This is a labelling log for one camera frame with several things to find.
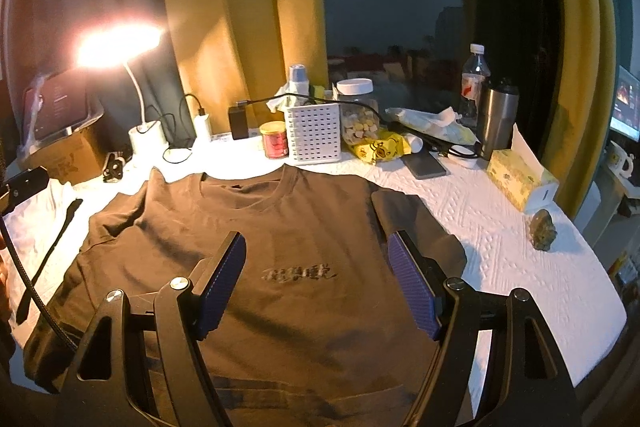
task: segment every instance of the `cardboard box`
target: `cardboard box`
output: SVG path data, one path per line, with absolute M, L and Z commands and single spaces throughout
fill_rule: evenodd
M 558 180 L 540 165 L 516 125 L 511 149 L 494 151 L 486 173 L 521 212 L 530 213 L 551 203 L 558 191 Z
M 102 175 L 106 155 L 94 126 L 90 125 L 37 150 L 20 166 L 23 169 L 42 166 L 50 178 L 76 185 Z

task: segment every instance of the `silver screw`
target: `silver screw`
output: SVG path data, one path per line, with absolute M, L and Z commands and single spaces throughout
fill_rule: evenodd
M 107 302 L 113 302 L 122 299 L 122 290 L 111 290 L 107 294 Z
M 528 291 L 526 291 L 526 289 L 524 289 L 524 288 L 516 288 L 516 289 L 514 289 L 513 296 L 518 301 L 522 301 L 522 302 L 527 302 L 531 298 L 531 294 Z
M 447 286 L 455 291 L 460 291 L 464 288 L 466 283 L 459 277 L 449 277 L 447 279 Z
M 174 290 L 184 290 L 189 285 L 189 279 L 186 277 L 176 277 L 169 283 Z

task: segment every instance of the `desk lamp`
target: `desk lamp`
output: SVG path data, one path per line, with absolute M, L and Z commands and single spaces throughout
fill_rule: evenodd
M 147 122 L 145 102 L 140 84 L 129 68 L 129 61 L 158 47 L 162 30 L 147 24 L 125 24 L 97 30 L 84 37 L 78 50 L 78 66 L 85 68 L 114 68 L 123 66 L 136 87 L 140 100 L 142 124 L 129 130 L 135 154 L 164 152 L 168 146 L 158 120 Z

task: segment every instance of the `monitor screen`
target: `monitor screen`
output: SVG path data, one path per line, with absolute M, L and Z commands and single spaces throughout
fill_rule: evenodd
M 616 97 L 613 101 L 611 128 L 633 141 L 640 140 L 640 80 L 622 66 L 618 67 Z

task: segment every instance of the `lamp head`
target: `lamp head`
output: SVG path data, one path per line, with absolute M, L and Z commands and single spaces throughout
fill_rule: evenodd
M 158 46 L 162 30 L 148 24 L 123 24 L 97 30 L 84 37 L 78 66 L 113 68 Z

